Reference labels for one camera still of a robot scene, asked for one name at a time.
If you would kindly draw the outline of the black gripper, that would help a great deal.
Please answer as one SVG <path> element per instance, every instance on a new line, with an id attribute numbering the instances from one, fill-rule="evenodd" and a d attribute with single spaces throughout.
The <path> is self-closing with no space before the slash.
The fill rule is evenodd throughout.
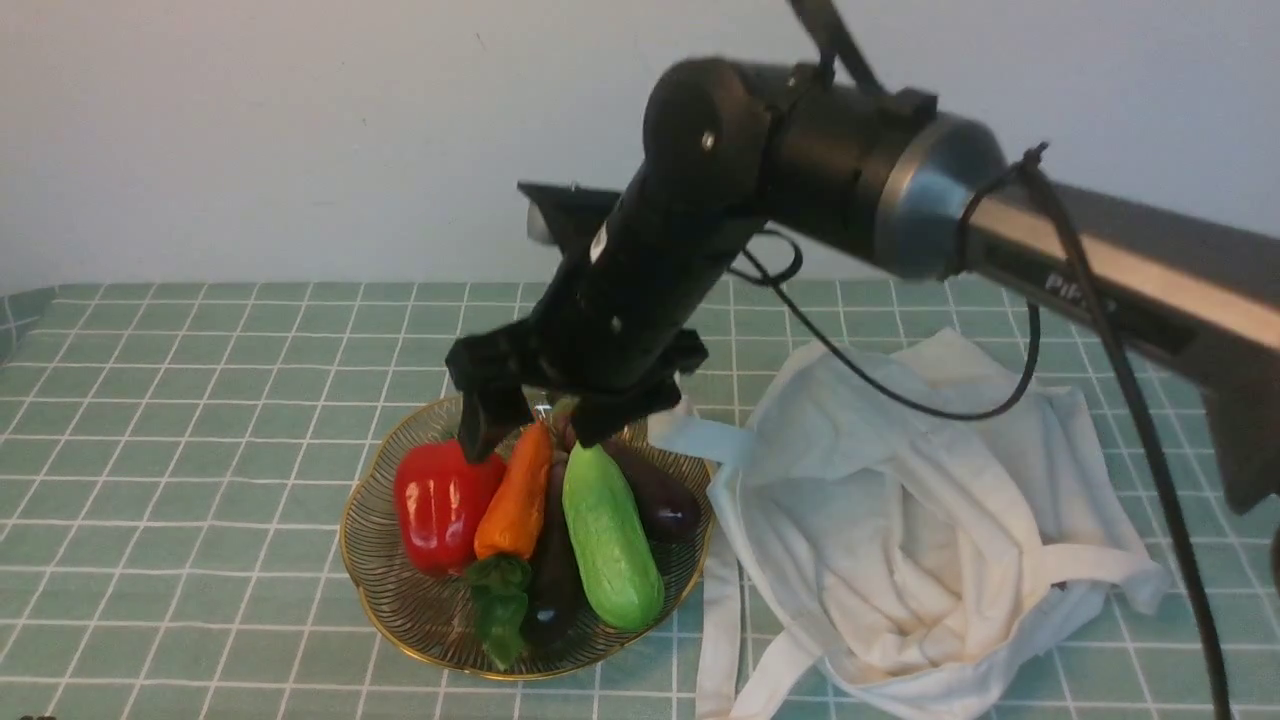
<path id="1" fill-rule="evenodd" d="M 457 441 L 485 462 L 532 421 L 525 386 L 584 395 L 576 442 L 593 447 L 681 400 L 664 352 L 762 219 L 746 202 L 717 202 L 635 176 L 585 249 L 562 258 L 545 293 L 517 322 L 467 334 L 445 365 L 461 393 Z"/>

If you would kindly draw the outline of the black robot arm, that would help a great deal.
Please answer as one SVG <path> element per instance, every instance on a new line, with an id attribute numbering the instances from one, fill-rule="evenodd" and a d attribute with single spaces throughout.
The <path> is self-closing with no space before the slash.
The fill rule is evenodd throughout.
<path id="1" fill-rule="evenodd" d="M 795 1 L 814 64 L 680 61 L 653 87 L 623 192 L 522 183 L 561 264 L 531 314 L 454 342 L 458 437 L 480 462 L 531 413 L 526 388 L 582 400 L 594 445 L 672 409 L 708 356 L 689 318 L 776 223 L 904 279 L 973 272 L 1133 350 L 1203 397 L 1226 505 L 1277 493 L 1277 241 L 1068 187 L 1041 150 L 933 94 L 890 92 L 831 1 Z"/>

